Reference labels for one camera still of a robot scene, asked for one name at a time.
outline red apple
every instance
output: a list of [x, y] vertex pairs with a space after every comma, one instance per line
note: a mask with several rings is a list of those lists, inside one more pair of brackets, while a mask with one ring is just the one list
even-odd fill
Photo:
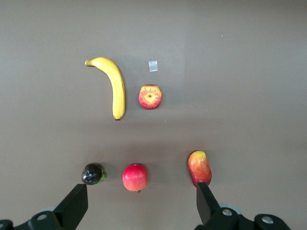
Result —
[[188, 159], [188, 168], [195, 187], [198, 182], [210, 184], [212, 173], [205, 152], [193, 152]]
[[142, 164], [129, 165], [123, 173], [123, 184], [129, 191], [139, 193], [147, 185], [147, 170]]
[[158, 108], [162, 100], [162, 92], [157, 85], [143, 85], [139, 93], [139, 103], [145, 109]]

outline plastic fruit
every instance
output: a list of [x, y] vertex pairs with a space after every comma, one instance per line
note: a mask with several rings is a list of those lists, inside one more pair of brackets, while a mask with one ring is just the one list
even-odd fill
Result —
[[139, 193], [147, 185], [147, 170], [142, 164], [129, 165], [123, 173], [123, 184], [129, 191]]
[[139, 103], [145, 109], [158, 108], [162, 100], [162, 92], [157, 85], [143, 85], [139, 93]]
[[195, 187], [198, 182], [210, 184], [212, 172], [205, 152], [199, 150], [193, 152], [188, 159], [188, 168]]
[[125, 85], [117, 65], [105, 57], [97, 57], [85, 61], [86, 66], [95, 66], [109, 77], [113, 89], [113, 116], [120, 120], [125, 114], [126, 95]]
[[82, 182], [87, 185], [100, 184], [105, 177], [104, 170], [98, 163], [86, 165], [81, 174]]

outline table surface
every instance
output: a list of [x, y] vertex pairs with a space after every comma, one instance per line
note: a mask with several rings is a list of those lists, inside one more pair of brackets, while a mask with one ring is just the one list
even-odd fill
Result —
[[[218, 202], [304, 229], [306, 12], [303, 0], [3, 0], [0, 219], [56, 206], [99, 162], [107, 178], [88, 186], [78, 229], [192, 230], [187, 158], [203, 150]], [[84, 64], [96, 57], [123, 75], [120, 121], [108, 77]], [[145, 84], [163, 92], [155, 110], [139, 105]], [[136, 162], [149, 174], [139, 194], [121, 180]]]

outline yellow banana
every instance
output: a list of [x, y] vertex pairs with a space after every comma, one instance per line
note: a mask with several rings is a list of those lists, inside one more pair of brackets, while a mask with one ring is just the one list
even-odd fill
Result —
[[113, 88], [113, 116], [120, 120], [125, 114], [125, 85], [117, 65], [105, 57], [97, 57], [85, 61], [86, 66], [95, 66], [109, 77]]

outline tape piece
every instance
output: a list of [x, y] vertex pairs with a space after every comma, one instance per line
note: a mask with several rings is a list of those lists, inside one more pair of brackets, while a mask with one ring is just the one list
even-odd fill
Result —
[[149, 61], [149, 72], [158, 71], [158, 62], [157, 61]]

